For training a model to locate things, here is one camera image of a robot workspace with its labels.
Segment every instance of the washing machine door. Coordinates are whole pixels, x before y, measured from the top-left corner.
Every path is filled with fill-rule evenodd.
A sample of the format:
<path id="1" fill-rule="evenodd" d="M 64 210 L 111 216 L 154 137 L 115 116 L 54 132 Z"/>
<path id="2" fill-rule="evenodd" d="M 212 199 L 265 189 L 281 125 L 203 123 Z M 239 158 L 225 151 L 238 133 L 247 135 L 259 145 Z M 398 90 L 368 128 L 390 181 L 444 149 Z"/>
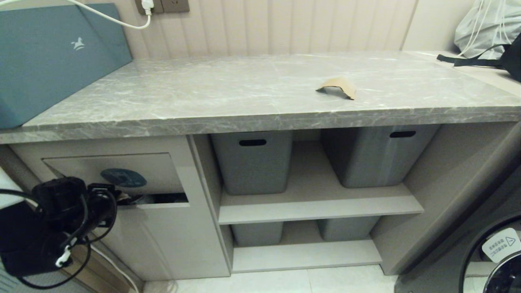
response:
<path id="1" fill-rule="evenodd" d="M 521 218 L 503 223 L 470 254 L 463 293 L 521 293 Z"/>

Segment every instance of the black bag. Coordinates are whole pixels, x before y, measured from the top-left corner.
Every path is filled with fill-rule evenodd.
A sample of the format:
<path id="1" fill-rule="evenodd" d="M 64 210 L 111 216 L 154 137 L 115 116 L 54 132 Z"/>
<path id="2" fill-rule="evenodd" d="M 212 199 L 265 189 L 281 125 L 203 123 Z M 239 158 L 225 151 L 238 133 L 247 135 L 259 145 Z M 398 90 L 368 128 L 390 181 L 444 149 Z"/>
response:
<path id="1" fill-rule="evenodd" d="M 501 55 L 499 60 L 490 59 L 478 59 L 486 51 L 491 50 L 495 47 L 503 46 L 505 53 Z M 512 44 L 500 44 L 492 46 L 486 49 L 483 53 L 478 56 L 463 59 L 463 58 L 451 58 L 443 55 L 438 55 L 439 61 L 445 61 L 454 63 L 454 66 L 491 66 L 508 71 L 515 80 L 521 82 L 521 33 L 516 37 Z"/>

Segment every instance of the marble countertop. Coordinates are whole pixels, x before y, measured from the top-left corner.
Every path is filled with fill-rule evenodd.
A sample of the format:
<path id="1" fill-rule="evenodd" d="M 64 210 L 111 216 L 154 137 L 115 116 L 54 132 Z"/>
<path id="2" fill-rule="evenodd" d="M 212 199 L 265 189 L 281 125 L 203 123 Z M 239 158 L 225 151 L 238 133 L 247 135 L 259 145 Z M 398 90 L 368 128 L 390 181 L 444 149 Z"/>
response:
<path id="1" fill-rule="evenodd" d="M 519 121 L 519 95 L 405 52 L 135 60 L 0 143 Z M 356 100 L 315 90 L 344 76 Z"/>

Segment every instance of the black strap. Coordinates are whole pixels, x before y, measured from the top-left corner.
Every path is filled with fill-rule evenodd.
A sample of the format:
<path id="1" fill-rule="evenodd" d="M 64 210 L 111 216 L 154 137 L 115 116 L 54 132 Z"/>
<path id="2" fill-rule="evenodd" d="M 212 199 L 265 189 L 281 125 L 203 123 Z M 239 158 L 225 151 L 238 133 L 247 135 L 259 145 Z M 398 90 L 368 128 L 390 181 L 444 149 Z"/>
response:
<path id="1" fill-rule="evenodd" d="M 510 47 L 509 44 L 494 45 L 494 46 L 486 49 L 485 51 L 483 51 L 483 53 L 481 53 L 481 54 L 479 54 L 477 56 L 474 56 L 472 58 L 469 58 L 469 59 L 447 57 L 447 56 L 443 56 L 441 54 L 438 55 L 438 57 L 436 59 L 438 59 L 439 61 L 454 63 L 454 67 L 457 67 L 457 66 L 491 66 L 491 67 L 501 67 L 501 61 L 499 61 L 499 60 L 496 60 L 496 59 L 479 59 L 479 57 L 481 57 L 485 52 L 487 52 L 489 50 L 492 50 L 495 47 L 499 47 L 499 46 L 503 46 L 505 48 L 505 51 L 508 49 L 508 47 Z"/>

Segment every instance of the logo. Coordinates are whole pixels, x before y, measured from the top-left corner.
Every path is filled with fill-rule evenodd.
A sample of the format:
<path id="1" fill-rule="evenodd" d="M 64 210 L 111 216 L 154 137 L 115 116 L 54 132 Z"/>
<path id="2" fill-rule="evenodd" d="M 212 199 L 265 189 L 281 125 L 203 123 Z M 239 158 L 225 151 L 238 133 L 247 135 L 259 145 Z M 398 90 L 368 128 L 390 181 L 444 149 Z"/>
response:
<path id="1" fill-rule="evenodd" d="M 74 45 L 74 51 L 85 48 L 85 44 L 83 44 L 83 40 L 81 38 L 78 38 L 77 42 L 71 42 L 71 44 Z"/>

